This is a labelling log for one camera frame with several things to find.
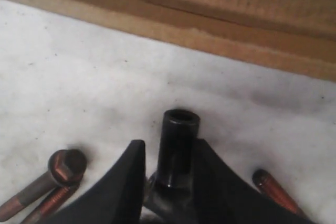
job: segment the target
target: cardboard edge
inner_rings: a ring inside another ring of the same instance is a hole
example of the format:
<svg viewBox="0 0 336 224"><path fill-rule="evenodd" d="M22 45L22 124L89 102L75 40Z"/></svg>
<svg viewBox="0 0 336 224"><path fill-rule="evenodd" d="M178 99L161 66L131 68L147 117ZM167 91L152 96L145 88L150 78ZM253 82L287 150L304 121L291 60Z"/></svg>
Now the cardboard edge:
<svg viewBox="0 0 336 224"><path fill-rule="evenodd" d="M244 41L230 40L198 29L172 26L78 0L9 1L240 61L336 81L336 65L334 63L306 58L287 51L273 50Z"/></svg>

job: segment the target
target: cardboard box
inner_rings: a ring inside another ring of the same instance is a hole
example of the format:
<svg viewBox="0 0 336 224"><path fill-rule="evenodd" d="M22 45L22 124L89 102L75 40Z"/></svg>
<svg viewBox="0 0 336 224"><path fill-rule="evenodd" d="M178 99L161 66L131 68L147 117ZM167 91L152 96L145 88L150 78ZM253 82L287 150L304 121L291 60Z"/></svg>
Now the cardboard box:
<svg viewBox="0 0 336 224"><path fill-rule="evenodd" d="M10 0L216 55L336 81L336 0Z"/></svg>

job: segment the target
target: bolt head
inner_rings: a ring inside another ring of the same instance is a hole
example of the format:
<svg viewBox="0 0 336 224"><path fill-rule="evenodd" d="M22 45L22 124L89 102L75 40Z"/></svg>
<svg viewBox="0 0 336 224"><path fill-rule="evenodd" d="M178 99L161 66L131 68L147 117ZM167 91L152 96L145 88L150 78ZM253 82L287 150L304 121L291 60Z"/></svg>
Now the bolt head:
<svg viewBox="0 0 336 224"><path fill-rule="evenodd" d="M59 150L49 160L49 170L60 186L79 183L87 168L84 153L77 149Z"/></svg>

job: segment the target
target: white fabric surface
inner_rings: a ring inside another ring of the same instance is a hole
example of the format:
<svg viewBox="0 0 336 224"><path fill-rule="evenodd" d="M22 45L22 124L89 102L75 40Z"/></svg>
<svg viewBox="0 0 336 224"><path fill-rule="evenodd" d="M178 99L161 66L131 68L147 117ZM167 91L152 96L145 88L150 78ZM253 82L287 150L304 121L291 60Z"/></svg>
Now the white fabric surface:
<svg viewBox="0 0 336 224"><path fill-rule="evenodd" d="M150 175L163 112L178 107L247 182L263 167L314 221L336 223L335 95L331 82L0 1L0 201L61 148L89 156L77 197L132 139L146 141Z"/></svg>

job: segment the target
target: copper-coated bolt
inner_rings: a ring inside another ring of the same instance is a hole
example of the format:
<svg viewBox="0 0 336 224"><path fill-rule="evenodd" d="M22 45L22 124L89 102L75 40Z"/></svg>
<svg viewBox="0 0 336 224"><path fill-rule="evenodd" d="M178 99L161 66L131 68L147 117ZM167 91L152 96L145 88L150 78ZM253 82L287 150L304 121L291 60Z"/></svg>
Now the copper-coated bolt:
<svg viewBox="0 0 336 224"><path fill-rule="evenodd" d="M55 187L78 184L86 170L87 160L79 150L59 150L49 159L48 171L0 206L4 222Z"/></svg>
<svg viewBox="0 0 336 224"><path fill-rule="evenodd" d="M260 169L253 174L253 183L260 192L280 206L293 212L296 215L307 217L298 204L289 196L289 194L280 186L280 184L267 171Z"/></svg>
<svg viewBox="0 0 336 224"><path fill-rule="evenodd" d="M79 184L52 191L20 224L35 224L56 212L78 189Z"/></svg>

